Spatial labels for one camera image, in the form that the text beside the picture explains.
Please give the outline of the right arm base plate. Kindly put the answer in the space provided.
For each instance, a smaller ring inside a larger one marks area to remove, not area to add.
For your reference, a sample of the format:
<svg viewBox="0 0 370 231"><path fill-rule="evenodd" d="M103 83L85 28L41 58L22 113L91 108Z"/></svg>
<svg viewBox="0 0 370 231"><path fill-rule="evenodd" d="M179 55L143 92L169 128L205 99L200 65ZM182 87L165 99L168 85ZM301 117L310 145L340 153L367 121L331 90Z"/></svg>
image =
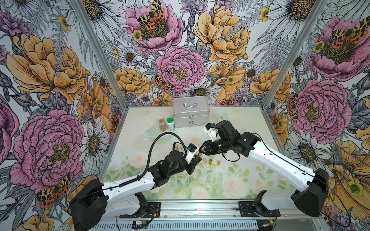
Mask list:
<svg viewBox="0 0 370 231"><path fill-rule="evenodd" d="M280 211L268 210L262 204L262 196L267 192L267 190L262 190L257 197L252 201L239 201L237 211L240 212L240 216L245 217L280 217Z"/></svg>

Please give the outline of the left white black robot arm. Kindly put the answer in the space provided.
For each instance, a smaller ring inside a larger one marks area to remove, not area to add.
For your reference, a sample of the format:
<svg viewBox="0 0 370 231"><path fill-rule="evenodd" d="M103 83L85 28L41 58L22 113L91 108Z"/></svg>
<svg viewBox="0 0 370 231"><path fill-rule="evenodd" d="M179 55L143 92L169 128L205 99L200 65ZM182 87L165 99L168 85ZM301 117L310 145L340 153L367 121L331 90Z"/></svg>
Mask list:
<svg viewBox="0 0 370 231"><path fill-rule="evenodd" d="M121 215L143 216L148 207L144 191L163 186L171 176L183 171L191 175L201 160L198 154L184 156L174 150L149 167L139 180L130 177L119 182L101 183L98 179L88 182L69 203L74 229L88 231L102 219Z"/></svg>

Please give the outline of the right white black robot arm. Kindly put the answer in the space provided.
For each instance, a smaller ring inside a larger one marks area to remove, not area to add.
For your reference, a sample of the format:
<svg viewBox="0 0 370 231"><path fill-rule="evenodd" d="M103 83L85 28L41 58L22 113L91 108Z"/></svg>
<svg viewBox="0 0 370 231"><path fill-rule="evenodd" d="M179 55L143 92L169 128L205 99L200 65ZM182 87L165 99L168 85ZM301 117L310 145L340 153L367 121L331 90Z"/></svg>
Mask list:
<svg viewBox="0 0 370 231"><path fill-rule="evenodd" d="M263 164L293 186L279 192L262 190L253 202L259 216L279 209L298 209L314 218L320 216L329 193L329 175L324 169L313 170L289 159L266 145L257 133L239 133L227 120L208 123L203 131L210 140L203 143L201 153L213 156L233 151Z"/></svg>

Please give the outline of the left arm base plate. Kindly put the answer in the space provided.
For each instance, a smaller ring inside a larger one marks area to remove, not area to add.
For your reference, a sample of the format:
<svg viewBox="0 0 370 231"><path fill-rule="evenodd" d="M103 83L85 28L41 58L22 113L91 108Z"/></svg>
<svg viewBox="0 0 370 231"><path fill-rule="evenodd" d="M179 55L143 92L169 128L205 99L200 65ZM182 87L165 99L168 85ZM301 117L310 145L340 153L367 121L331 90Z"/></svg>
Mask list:
<svg viewBox="0 0 370 231"><path fill-rule="evenodd" d="M143 193L135 193L130 196L133 199L135 212L124 212L119 218L158 218L161 212L161 202L148 202Z"/></svg>

